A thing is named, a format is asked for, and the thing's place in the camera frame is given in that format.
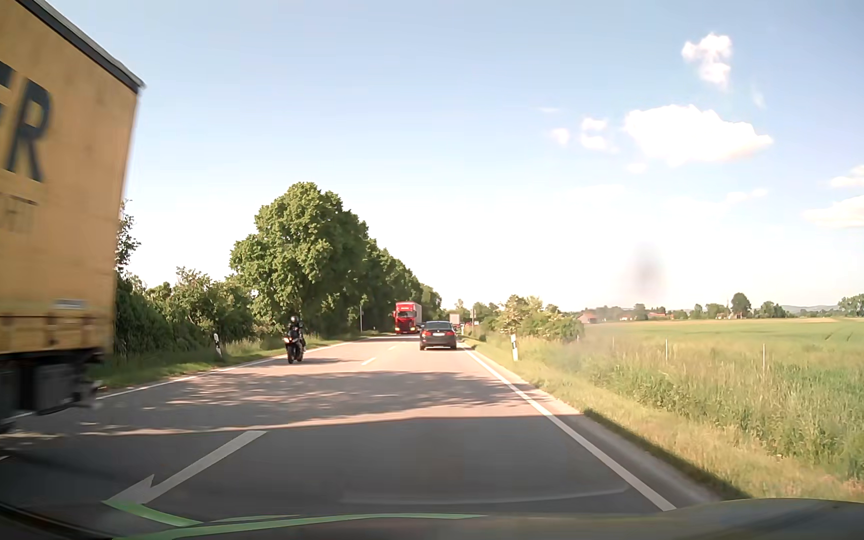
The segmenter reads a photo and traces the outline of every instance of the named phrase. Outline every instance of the road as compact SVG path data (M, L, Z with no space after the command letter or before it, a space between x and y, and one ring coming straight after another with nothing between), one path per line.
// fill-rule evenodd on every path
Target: road
M0 436L0 502L115 535L247 516L714 500L478 352L389 336L112 393Z

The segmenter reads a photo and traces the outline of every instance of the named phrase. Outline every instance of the tall grass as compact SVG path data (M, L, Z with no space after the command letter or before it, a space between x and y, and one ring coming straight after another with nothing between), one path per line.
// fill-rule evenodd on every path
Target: tall grass
M506 338L489 342L509 348ZM518 349L549 377L737 429L773 456L864 485L864 321L599 325L578 343L521 339Z

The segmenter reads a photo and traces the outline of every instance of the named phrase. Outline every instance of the car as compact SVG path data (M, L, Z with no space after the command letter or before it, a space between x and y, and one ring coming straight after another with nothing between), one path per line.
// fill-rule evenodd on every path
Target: car
M425 328L418 335L418 350L424 351L426 347L448 347L459 348L459 339L452 329L449 321L428 321Z

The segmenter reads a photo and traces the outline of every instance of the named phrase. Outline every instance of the road edge line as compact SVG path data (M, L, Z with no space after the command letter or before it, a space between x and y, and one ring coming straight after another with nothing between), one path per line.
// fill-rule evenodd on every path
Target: road edge line
M476 356L476 354L481 355L481 352L478 352L477 350L473 351L471 348L469 348L468 345L462 347L462 350L465 351L465 353L469 355L475 362L478 362L479 365L486 368L488 373L493 374L500 382L502 382L503 385L509 387L511 391L515 392L518 397L525 400L525 402L532 406L533 409L541 413L541 415L545 418L549 419L549 421L555 424L556 427L562 430L567 436L572 437L572 439L575 442L579 443L582 448L592 454L599 461L604 463L606 467L612 470L612 472L618 474L618 476L621 477L622 480L629 483L631 487L635 488L636 491L641 493L642 496L648 499L653 505L658 507L659 510L662 510L663 512L669 510L676 510L675 504L669 502L667 498L663 497L659 494L659 492L649 487L648 484L640 480L638 476L631 473L628 469L619 464L618 461L612 459L605 451L602 450L602 448L599 448L593 443L589 442L586 437L583 437L578 431L573 429L567 423L563 422L561 418L559 418L547 408L542 406L542 404L535 399L532 399L531 396L529 396L528 394L517 388L514 384L512 384L508 378L500 374L498 371L493 369L492 366L490 366L486 362L482 361L481 358ZM490 362L493 362L493 360L491 358L488 358L485 354L482 354L482 357L488 359Z

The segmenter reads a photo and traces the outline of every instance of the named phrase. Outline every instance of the blue sky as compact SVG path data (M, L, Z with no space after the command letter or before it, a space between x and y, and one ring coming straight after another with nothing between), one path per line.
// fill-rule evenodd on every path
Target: blue sky
M152 285L227 275L311 181L450 305L864 292L864 3L52 4L148 85L126 197Z

